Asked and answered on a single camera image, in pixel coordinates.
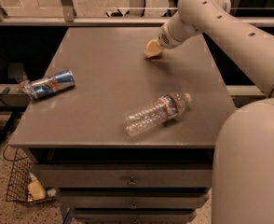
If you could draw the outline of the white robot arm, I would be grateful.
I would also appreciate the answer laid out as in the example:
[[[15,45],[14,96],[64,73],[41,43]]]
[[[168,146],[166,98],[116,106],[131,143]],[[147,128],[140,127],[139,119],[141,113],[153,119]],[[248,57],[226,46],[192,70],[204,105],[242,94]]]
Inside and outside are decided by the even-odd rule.
[[[212,224],[274,224],[274,35],[229,13],[230,0],[178,0],[147,56],[206,34],[265,95],[236,110],[217,137]]]

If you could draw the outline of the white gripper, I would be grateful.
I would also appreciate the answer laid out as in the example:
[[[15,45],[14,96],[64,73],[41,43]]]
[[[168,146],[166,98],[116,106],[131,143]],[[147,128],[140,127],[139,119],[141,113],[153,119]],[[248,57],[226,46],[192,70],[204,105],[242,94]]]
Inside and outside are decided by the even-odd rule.
[[[144,49],[146,58],[158,56],[165,49],[174,49],[186,40],[186,31],[181,22],[167,21],[158,31],[158,38],[150,40]]]

